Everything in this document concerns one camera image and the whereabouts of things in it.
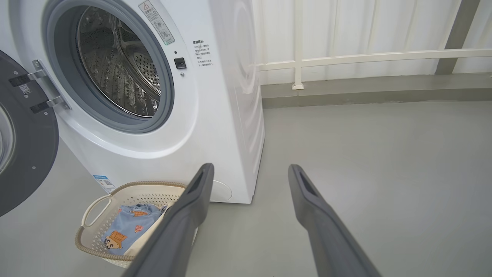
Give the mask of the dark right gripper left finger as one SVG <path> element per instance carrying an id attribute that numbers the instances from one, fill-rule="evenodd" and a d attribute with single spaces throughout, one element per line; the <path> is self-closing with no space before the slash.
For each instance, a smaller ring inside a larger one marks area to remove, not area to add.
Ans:
<path id="1" fill-rule="evenodd" d="M 214 165 L 203 164 L 178 201 L 165 213 L 123 277 L 184 277 L 195 231 L 208 214 Z"/>

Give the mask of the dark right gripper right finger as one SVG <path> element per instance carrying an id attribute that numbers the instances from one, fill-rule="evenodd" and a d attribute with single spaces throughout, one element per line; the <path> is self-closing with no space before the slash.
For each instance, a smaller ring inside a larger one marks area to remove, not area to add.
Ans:
<path id="1" fill-rule="evenodd" d="M 300 165 L 288 168 L 295 215 L 306 229 L 320 277 L 379 277 L 381 274 Z"/>

